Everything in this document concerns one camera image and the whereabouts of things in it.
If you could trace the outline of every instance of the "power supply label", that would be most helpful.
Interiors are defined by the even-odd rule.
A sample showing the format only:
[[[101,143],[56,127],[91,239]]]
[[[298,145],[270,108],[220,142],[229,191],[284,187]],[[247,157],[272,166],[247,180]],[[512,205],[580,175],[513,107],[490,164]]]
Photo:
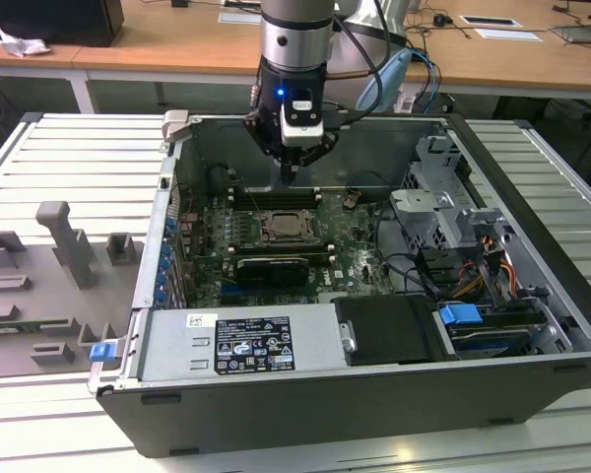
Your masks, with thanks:
[[[296,358],[288,317],[217,320],[217,374],[295,369]]]

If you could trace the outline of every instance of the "computer case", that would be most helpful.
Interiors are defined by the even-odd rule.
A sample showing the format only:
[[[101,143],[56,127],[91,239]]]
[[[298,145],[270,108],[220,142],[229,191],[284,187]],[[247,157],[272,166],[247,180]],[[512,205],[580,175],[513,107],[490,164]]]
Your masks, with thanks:
[[[110,46],[124,22],[120,0],[0,0],[0,28],[24,39]]]

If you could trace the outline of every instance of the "white label sticker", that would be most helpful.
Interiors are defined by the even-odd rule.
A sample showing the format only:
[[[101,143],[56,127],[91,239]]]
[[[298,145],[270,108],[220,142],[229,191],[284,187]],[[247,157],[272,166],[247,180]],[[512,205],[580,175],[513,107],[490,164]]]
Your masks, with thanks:
[[[294,101],[294,110],[297,110],[297,111],[313,110],[313,102],[312,101]]]
[[[218,318],[217,313],[189,313],[186,315],[186,328],[215,327]]]

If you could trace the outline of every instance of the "table leg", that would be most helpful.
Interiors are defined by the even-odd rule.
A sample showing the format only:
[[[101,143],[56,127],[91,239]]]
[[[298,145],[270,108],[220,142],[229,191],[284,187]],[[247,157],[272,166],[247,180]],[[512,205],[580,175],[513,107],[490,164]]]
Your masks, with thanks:
[[[85,71],[68,71],[66,73],[66,79],[72,86],[72,92],[77,100],[79,111],[81,113],[98,113],[99,106],[90,90],[88,74]]]
[[[166,105],[166,96],[164,95],[164,84],[162,82],[154,82],[156,86],[156,97],[158,98],[158,105]]]

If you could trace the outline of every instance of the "wooden desk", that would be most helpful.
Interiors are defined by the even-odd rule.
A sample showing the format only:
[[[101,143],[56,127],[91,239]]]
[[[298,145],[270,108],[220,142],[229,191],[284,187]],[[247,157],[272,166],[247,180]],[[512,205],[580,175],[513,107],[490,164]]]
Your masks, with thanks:
[[[222,9],[218,6],[171,8],[167,1],[145,4],[140,0],[123,0],[122,6],[125,23],[112,47],[82,48],[73,60],[74,67],[256,74],[260,59],[258,25],[219,23]]]
[[[559,0],[430,0],[445,8],[457,26],[459,15],[513,18],[525,30],[546,30],[574,21],[552,11]],[[18,59],[0,49],[0,75],[54,77],[70,81],[81,112],[94,112],[90,80],[252,84],[260,57],[260,27],[218,23],[219,6],[170,7],[168,1],[123,0],[125,23],[112,47],[51,45],[53,52]],[[571,3],[585,23],[590,4]],[[408,16],[406,24],[431,24],[433,12]],[[442,71],[440,90],[458,94],[591,100],[591,48],[569,45],[554,33],[543,42],[471,39],[453,29],[432,31],[427,49]],[[409,34],[422,47],[417,34]],[[406,83],[427,78],[425,66],[411,65]]]
[[[52,46],[52,51],[39,56],[26,56],[23,59],[7,54],[0,46],[0,66],[21,65],[23,67],[64,67],[71,68],[72,60],[81,50],[81,46],[58,44]]]
[[[559,25],[575,25],[569,16],[554,12],[552,6],[564,5],[554,0],[431,0],[429,5],[444,8],[458,27],[469,27],[459,15],[512,18],[522,28],[511,30],[546,30]],[[584,24],[591,23],[591,4],[571,2],[571,13]],[[423,10],[422,17],[409,15],[407,25],[430,23],[433,12]],[[518,95],[559,98],[565,93],[591,92],[591,48],[565,45],[552,32],[535,33],[543,42],[484,39],[474,30],[471,37],[454,29],[432,31],[427,50],[442,70],[443,90],[468,92],[477,86],[501,94],[502,88],[518,89]],[[417,34],[409,34],[415,47],[423,47]],[[417,67],[408,74],[409,81],[420,80]]]

